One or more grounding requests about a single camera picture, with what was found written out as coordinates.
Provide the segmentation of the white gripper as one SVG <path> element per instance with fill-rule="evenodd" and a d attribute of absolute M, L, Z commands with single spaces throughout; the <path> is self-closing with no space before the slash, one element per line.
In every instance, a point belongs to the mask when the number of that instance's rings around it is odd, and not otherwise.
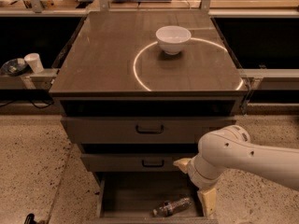
<path fill-rule="evenodd" d="M 182 158 L 176 160 L 173 162 L 173 165 L 179 168 L 182 173 L 188 173 L 193 184 L 201 189 L 197 191 L 197 195 L 201 202 L 204 216 L 210 217 L 214 214 L 216 210 L 217 191 L 213 187 L 217 184 L 223 173 L 223 169 L 215 167 L 199 155 L 196 155 L 192 159 Z"/>

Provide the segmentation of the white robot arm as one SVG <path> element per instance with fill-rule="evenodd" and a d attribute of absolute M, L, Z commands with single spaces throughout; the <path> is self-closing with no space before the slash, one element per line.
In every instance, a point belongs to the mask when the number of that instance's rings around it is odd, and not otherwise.
<path fill-rule="evenodd" d="M 198 154 L 173 162 L 198 188 L 204 215 L 216 211 L 216 184 L 227 169 L 249 172 L 284 187 L 299 190 L 299 150 L 259 146 L 238 125 L 204 134 L 198 141 Z"/>

